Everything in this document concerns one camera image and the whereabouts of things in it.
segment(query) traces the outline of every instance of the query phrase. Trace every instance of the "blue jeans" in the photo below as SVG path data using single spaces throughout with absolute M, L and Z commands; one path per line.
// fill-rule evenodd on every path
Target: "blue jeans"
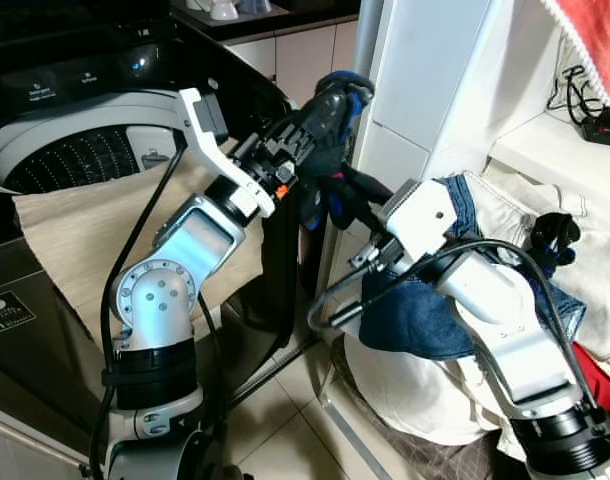
M 476 232 L 476 210 L 462 176 L 441 180 L 447 185 L 457 214 L 451 235 Z M 363 298 L 384 288 L 396 275 L 388 270 L 363 278 Z M 558 311 L 572 338 L 585 313 L 585 304 L 550 283 Z M 535 292 L 537 307 L 548 314 L 543 295 Z M 408 352 L 430 360 L 453 360 L 472 355 L 473 343 L 452 317 L 447 301 L 431 285 L 413 278 L 399 285 L 363 314 L 361 342 L 377 350 Z

